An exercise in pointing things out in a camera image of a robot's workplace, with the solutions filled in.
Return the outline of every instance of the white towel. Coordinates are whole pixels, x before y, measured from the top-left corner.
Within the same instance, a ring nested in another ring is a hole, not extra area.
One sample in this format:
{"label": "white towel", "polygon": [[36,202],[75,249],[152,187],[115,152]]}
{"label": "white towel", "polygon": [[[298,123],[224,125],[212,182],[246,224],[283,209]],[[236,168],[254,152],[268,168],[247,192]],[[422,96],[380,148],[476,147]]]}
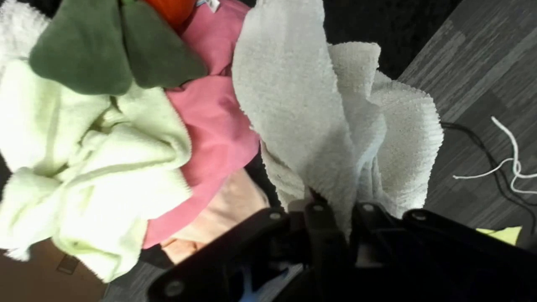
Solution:
{"label": "white towel", "polygon": [[239,103],[288,210],[316,190],[350,225],[356,202],[425,205],[444,140],[434,100],[377,71],[375,44],[326,43],[321,0],[259,0],[236,49]]}
{"label": "white towel", "polygon": [[14,59],[28,59],[49,19],[28,4],[6,0],[0,6],[0,80]]}
{"label": "white towel", "polygon": [[0,152],[14,177],[0,204],[0,249],[44,239],[103,283],[138,262],[147,224],[192,192],[187,128],[162,90],[81,96],[14,61],[0,83]]}

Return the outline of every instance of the pink towel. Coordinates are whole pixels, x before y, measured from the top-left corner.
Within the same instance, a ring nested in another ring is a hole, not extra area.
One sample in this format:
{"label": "pink towel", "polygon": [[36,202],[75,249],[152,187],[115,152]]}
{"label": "pink towel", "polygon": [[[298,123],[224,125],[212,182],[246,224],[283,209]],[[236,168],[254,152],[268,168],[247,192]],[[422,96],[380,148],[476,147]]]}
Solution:
{"label": "pink towel", "polygon": [[259,153],[259,137],[239,108],[231,78],[236,43],[247,12],[249,7],[239,0],[222,0],[217,14],[202,6],[182,36],[210,68],[210,76],[169,91],[192,137],[194,158],[184,173],[194,197],[150,222],[145,249],[192,224],[224,184]]}

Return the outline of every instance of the wooden floor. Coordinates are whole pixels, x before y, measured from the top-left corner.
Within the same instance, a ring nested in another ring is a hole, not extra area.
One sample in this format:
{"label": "wooden floor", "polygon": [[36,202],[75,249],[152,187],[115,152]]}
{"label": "wooden floor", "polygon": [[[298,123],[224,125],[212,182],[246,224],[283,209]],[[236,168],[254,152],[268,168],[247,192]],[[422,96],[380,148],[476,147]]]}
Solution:
{"label": "wooden floor", "polygon": [[[492,116],[518,138],[524,172],[537,173],[536,14],[534,0],[466,0],[400,78],[429,91],[450,128],[429,209],[471,227],[524,225],[526,239],[536,234],[537,197],[511,194],[513,165],[504,177],[455,182],[452,175],[484,173],[513,157]],[[519,187],[537,190],[537,180]]]}

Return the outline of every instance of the fabric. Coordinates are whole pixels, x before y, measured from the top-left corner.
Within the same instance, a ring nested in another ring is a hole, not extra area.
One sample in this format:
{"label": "fabric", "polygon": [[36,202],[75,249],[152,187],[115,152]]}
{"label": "fabric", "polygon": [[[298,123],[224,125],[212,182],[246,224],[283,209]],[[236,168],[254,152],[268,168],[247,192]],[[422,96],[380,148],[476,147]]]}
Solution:
{"label": "fabric", "polygon": [[21,4],[29,4],[46,17],[53,19],[61,7],[63,0],[17,0]]}
{"label": "fabric", "polygon": [[177,88],[204,66],[145,2],[64,0],[31,54],[33,71],[81,95]]}
{"label": "fabric", "polygon": [[518,246],[523,227],[513,227],[513,229],[504,229],[504,231],[477,229],[477,232],[486,234],[486,236],[489,236],[496,241],[501,241],[507,246]]}
{"label": "fabric", "polygon": [[197,9],[195,0],[147,0],[177,33],[184,33]]}
{"label": "fabric", "polygon": [[6,66],[14,59],[28,59],[49,19],[28,4],[7,0],[0,7],[0,81]]}
{"label": "fabric", "polygon": [[26,261],[53,237],[115,281],[138,262],[148,220],[192,195],[180,173],[190,138],[162,90],[83,96],[14,61],[0,85],[0,130],[14,172],[0,204],[11,257]]}
{"label": "fabric", "polygon": [[350,232],[356,202],[425,205],[444,133],[429,95],[377,71],[378,46],[328,46],[323,22],[321,0],[257,2],[232,74],[286,209],[318,192]]}
{"label": "fabric", "polygon": [[268,207],[269,202],[262,190],[241,170],[226,182],[217,197],[192,224],[163,242],[163,251],[175,264],[180,264]]}
{"label": "fabric", "polygon": [[217,14],[204,6],[182,36],[210,73],[182,90],[169,91],[194,145],[194,157],[184,168],[194,197],[150,222],[145,247],[165,242],[192,224],[226,182],[259,153],[259,137],[239,108],[229,71],[246,14],[247,7],[237,0],[222,2]]}

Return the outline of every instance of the green towel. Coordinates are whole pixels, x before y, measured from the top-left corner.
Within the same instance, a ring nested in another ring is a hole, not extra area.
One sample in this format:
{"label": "green towel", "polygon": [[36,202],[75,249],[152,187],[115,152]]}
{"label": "green towel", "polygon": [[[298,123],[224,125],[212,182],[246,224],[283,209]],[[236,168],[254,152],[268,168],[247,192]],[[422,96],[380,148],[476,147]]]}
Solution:
{"label": "green towel", "polygon": [[81,95],[125,95],[133,76],[116,0],[64,0],[31,53],[36,74]]}
{"label": "green towel", "polygon": [[64,0],[31,53],[36,74],[80,95],[123,96],[205,76],[202,61],[145,0]]}
{"label": "green towel", "polygon": [[125,46],[140,88],[177,88],[205,74],[170,26],[145,2],[122,7]]}

